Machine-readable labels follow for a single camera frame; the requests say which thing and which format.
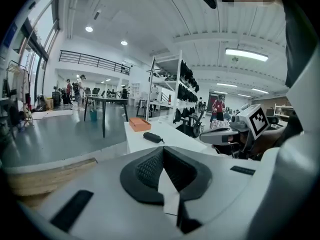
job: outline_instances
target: black table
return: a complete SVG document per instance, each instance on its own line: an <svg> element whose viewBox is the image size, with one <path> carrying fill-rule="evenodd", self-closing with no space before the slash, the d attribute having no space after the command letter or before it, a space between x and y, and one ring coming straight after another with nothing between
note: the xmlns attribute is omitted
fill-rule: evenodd
<svg viewBox="0 0 320 240"><path fill-rule="evenodd" d="M85 107L84 107L84 121L86 121L86 114L87 114L87 105L88 105L88 100L93 100L97 102L102 102L102 134L103 137L105 137L105 121L106 121L106 103L107 102L114 102L115 104L120 104L123 105L124 107L124 113L125 113L125 119L128 122L128 114L127 114L127 107L126 105L128 104L127 99L123 98L103 98L103 97L97 97L97 96L86 96L85 99Z"/></svg>

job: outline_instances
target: red shirt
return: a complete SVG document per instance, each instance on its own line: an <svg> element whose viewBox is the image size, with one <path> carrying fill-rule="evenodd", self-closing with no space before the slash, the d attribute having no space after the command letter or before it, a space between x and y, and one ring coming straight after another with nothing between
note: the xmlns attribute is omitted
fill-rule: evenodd
<svg viewBox="0 0 320 240"><path fill-rule="evenodd" d="M215 100L213 105L212 105L213 109L216 109L216 112L222 112L222 109L225 109L225 103L222 100Z"/></svg>
<svg viewBox="0 0 320 240"><path fill-rule="evenodd" d="M70 94L70 90L71 90L71 84L68 83L68 84L66 85L66 93L67 93L67 94Z"/></svg>

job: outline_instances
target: railing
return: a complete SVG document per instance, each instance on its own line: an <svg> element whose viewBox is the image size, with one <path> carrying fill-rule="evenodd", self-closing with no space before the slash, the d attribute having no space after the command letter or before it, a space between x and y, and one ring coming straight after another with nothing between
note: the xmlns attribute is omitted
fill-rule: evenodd
<svg viewBox="0 0 320 240"><path fill-rule="evenodd" d="M169 101L169 98L168 98L163 92L161 92L161 99L160 99L160 101L168 102L168 101Z"/></svg>
<svg viewBox="0 0 320 240"><path fill-rule="evenodd" d="M116 63L108 59L99 58L96 56L69 51L69 50L61 50L59 62L70 62L70 63L88 65L92 67L111 70L111 71L122 73L125 75L130 75L130 67L128 66Z"/></svg>

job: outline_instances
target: wooden board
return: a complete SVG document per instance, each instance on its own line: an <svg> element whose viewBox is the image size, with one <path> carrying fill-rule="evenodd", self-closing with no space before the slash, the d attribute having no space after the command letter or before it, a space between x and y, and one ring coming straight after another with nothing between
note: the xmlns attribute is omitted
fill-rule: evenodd
<svg viewBox="0 0 320 240"><path fill-rule="evenodd" d="M97 161L91 158L50 170L21 174L10 173L7 175L7 181L12 192L19 200L30 207L34 207L39 205L48 194L96 164Z"/></svg>

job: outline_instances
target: trash bin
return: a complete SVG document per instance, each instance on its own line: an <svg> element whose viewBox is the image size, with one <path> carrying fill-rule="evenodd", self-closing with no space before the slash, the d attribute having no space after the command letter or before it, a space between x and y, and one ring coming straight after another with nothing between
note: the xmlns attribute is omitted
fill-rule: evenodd
<svg viewBox="0 0 320 240"><path fill-rule="evenodd" d="M90 118L92 122L96 122L97 121L97 111L91 109L90 110Z"/></svg>

